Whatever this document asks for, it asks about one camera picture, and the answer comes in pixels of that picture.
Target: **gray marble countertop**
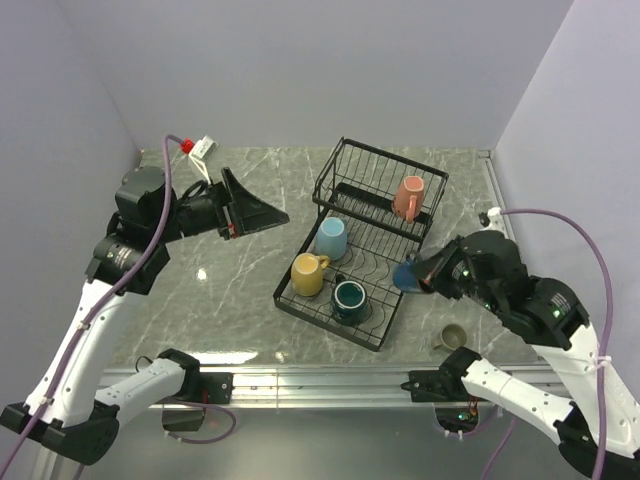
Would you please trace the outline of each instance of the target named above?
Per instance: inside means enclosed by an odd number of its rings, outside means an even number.
[[[464,326],[468,346],[497,363],[531,363],[536,355],[519,337],[470,300],[405,295],[379,352],[299,320],[274,306],[273,292],[313,227],[313,185],[331,148],[224,148],[208,165],[224,166],[251,193],[286,211],[290,223],[225,242],[216,233],[169,245],[171,261],[130,323],[111,367],[131,367],[140,355],[176,348],[206,364],[439,364],[447,353],[431,348],[449,323]],[[472,149],[385,148],[449,173],[424,247],[442,246],[478,229],[477,214],[491,206],[482,161]],[[157,150],[142,165],[162,165]],[[178,195],[194,182],[186,160],[172,161]]]

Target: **white wall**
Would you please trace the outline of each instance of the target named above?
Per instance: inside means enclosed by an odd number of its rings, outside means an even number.
[[[0,408],[35,387],[67,330],[137,151],[50,0],[0,15]],[[0,462],[17,435],[0,428]],[[33,443],[25,445],[33,451]],[[25,479],[28,456],[8,479]]]
[[[140,147],[495,147],[571,4],[59,2]]]
[[[640,2],[580,0],[569,11],[498,147],[509,207],[540,207],[590,232],[613,276],[610,350],[640,395]],[[517,218],[534,271],[569,283],[601,331],[602,276],[570,227]]]

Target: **dark green mug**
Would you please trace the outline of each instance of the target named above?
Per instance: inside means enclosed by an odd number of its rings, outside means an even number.
[[[354,326],[366,320],[367,291],[361,283],[338,274],[331,292],[333,318],[341,325]]]

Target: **dish rack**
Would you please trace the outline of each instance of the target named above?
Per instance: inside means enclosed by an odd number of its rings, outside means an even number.
[[[396,190],[409,175],[421,177],[425,184],[425,199],[411,224],[391,211]],[[318,204],[318,218],[298,254],[313,252],[316,233],[327,216],[345,223],[347,253],[327,267],[323,289],[314,297],[295,293],[289,268],[273,294],[276,307],[379,351],[403,296],[393,286],[393,271],[407,254],[420,250],[448,177],[436,168],[342,138],[316,180],[312,198]],[[358,325],[341,325],[332,317],[331,289],[338,274],[360,282],[367,291],[367,318]]]

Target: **yellow mug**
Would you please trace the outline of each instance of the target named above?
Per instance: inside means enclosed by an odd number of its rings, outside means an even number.
[[[313,297],[322,290],[324,269],[329,266],[330,259],[326,255],[301,253],[291,265],[291,281],[293,289],[303,297]]]

